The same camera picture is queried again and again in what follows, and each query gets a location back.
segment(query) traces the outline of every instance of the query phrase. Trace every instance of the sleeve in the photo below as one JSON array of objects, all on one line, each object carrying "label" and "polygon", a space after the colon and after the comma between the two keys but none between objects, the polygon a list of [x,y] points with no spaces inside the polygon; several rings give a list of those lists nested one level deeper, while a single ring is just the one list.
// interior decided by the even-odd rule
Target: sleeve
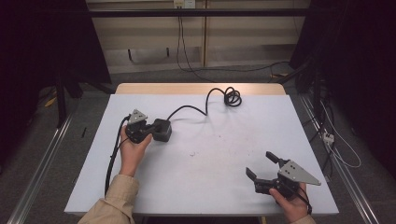
[{"label": "sleeve", "polygon": [[290,224],[316,224],[315,220],[307,215],[306,217],[302,217],[295,222],[291,222]]},{"label": "sleeve", "polygon": [[104,199],[100,199],[79,223],[132,223],[139,182],[128,175],[114,176]]}]

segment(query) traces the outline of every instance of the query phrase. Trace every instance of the horizontal bar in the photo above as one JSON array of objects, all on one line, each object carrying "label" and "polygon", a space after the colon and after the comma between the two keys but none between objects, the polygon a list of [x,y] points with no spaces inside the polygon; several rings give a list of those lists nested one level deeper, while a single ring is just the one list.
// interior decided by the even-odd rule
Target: horizontal bar
[{"label": "horizontal bar", "polygon": [[39,14],[107,17],[302,17],[338,13],[334,8],[227,8],[227,9],[93,9],[90,11],[41,10]]}]

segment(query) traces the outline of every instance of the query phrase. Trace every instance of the table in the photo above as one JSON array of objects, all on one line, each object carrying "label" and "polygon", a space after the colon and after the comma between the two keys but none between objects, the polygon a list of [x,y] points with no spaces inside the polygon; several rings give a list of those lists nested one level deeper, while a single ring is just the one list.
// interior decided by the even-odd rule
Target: table
[{"label": "table", "polygon": [[[249,217],[280,214],[272,197],[255,193],[252,181],[245,175],[245,168],[249,167],[260,178],[275,178],[278,167],[265,158],[265,151],[270,150],[280,158],[293,159],[322,183],[320,187],[307,186],[314,215],[337,214],[334,199],[282,86],[236,83],[121,84],[110,98],[65,212],[83,215],[104,196],[109,155],[123,114],[136,106],[146,112],[151,123],[181,104],[202,108],[210,89],[225,90],[228,86],[241,92],[241,106],[226,107],[222,96],[211,95],[207,117],[194,110],[179,111],[171,119],[170,141],[153,141],[148,146],[136,173],[141,188],[134,213]],[[127,108],[125,103],[134,106]],[[119,169],[120,156],[113,175]]]}]

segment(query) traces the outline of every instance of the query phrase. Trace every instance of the white tabletop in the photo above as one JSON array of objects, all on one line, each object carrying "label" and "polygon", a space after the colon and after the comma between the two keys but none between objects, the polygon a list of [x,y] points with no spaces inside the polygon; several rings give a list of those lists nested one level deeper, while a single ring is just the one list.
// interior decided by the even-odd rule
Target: white tabletop
[{"label": "white tabletop", "polygon": [[[246,167],[258,178],[276,178],[278,165],[265,157],[272,151],[291,159],[316,177],[307,186],[314,215],[338,209],[287,95],[245,95],[226,107],[222,97],[209,98],[209,116],[185,108],[172,118],[168,143],[152,141],[136,173],[140,190],[134,213],[145,216],[268,216],[282,213],[269,195],[255,193]],[[65,208],[83,215],[104,197],[106,169],[121,120],[134,109],[148,123],[166,119],[182,105],[205,110],[205,95],[112,95],[78,182]],[[120,154],[113,175],[120,169]]]}]

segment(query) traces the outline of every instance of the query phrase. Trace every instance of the white cable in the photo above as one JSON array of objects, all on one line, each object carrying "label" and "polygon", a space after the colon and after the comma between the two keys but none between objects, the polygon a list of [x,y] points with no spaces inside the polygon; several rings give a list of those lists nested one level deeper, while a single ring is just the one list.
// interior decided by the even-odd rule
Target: white cable
[{"label": "white cable", "polygon": [[[324,106],[324,104],[320,101],[321,105],[323,106],[324,112],[326,113],[327,119],[329,120],[330,124],[332,125],[332,120],[330,119],[329,114],[327,113],[326,107]],[[356,157],[359,160],[359,165],[351,165],[349,163],[347,163],[346,161],[344,161],[339,155],[337,155],[337,153],[335,153],[332,150],[332,147],[327,143],[327,146],[329,147],[330,151],[334,154],[334,156],[341,161],[344,165],[349,166],[351,168],[359,168],[361,167],[361,158],[359,157],[358,153],[356,153],[356,151],[353,149],[353,147],[341,136],[341,134],[339,132],[337,132],[337,130],[335,130],[334,126],[332,125],[332,128],[334,129],[334,131],[337,133],[337,135],[346,143],[347,146],[349,146],[349,148],[352,150],[352,152],[356,155]]]}]

